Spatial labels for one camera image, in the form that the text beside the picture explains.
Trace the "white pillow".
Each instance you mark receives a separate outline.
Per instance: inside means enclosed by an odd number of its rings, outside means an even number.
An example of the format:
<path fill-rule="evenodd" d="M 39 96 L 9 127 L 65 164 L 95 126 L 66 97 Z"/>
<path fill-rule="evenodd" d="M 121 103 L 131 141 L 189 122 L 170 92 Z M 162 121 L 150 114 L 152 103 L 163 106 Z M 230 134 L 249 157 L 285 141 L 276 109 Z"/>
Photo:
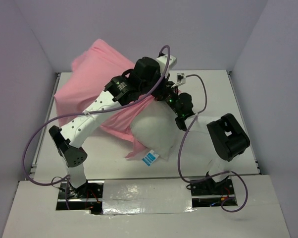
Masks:
<path fill-rule="evenodd" d="M 182 132 L 176 125 L 176 114 L 163 101 L 151 102 L 131 123 L 134 138 L 144 145 L 130 160 L 140 160 L 153 150 L 159 159 L 168 161 L 178 135 Z"/>

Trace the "pink pillowcase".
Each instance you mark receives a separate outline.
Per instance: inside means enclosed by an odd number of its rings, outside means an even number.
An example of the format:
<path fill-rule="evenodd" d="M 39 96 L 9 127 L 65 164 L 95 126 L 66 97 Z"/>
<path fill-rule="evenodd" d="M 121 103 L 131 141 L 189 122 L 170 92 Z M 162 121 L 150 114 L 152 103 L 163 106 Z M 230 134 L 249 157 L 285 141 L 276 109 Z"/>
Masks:
<path fill-rule="evenodd" d="M 113 77 L 121 75 L 134 65 L 104 40 L 97 39 L 88 50 L 74 59 L 70 79 L 55 93 L 57 115 L 82 112 L 99 96 Z M 134 106 L 117 111 L 100 126 L 103 131 L 132 142 L 133 149 L 126 158 L 146 149 L 132 134 L 131 123 L 152 102 L 153 97 L 148 96 Z"/>

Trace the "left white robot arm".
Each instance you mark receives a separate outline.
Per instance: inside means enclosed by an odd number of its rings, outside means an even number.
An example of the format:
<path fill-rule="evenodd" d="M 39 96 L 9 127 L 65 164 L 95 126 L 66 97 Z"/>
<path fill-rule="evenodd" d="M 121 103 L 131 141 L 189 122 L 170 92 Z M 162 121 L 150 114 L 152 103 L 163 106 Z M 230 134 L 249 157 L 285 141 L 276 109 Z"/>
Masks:
<path fill-rule="evenodd" d="M 133 69 L 113 77 L 76 118 L 62 127 L 54 125 L 49 129 L 58 153 L 65 160 L 70 192 L 75 197 L 83 197 L 88 191 L 83 166 L 88 156 L 82 148 L 84 141 L 116 111 L 132 105 L 139 98 L 145 99 L 147 95 L 162 96 L 169 70 L 176 62 L 176 58 L 167 55 L 139 59 Z"/>

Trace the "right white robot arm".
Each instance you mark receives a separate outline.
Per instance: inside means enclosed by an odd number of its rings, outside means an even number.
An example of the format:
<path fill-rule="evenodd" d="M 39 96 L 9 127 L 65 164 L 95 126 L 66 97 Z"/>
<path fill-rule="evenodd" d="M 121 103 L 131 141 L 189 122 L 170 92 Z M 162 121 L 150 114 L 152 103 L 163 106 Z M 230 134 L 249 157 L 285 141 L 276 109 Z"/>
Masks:
<path fill-rule="evenodd" d="M 206 189 L 211 194 L 217 194 L 223 188 L 223 182 L 227 180 L 231 171 L 228 165 L 231 161 L 243 154 L 250 147 L 250 139 L 240 126 L 233 114 L 225 114 L 219 118 L 204 117 L 201 115 L 208 104 L 206 87 L 203 86 L 204 107 L 197 113 L 193 112 L 192 97 L 188 93 L 179 93 L 178 87 L 167 83 L 165 86 L 158 86 L 152 93 L 157 101 L 164 101 L 175 113 L 177 127 L 184 131 L 183 139 L 177 158 L 178 174 L 182 181 L 193 185 L 194 183 L 206 184 Z M 206 173 L 205 178 L 189 181 L 184 178 L 181 171 L 181 155 L 184 142 L 191 131 L 206 133 L 210 136 L 213 148 L 217 154 L 211 169 Z"/>

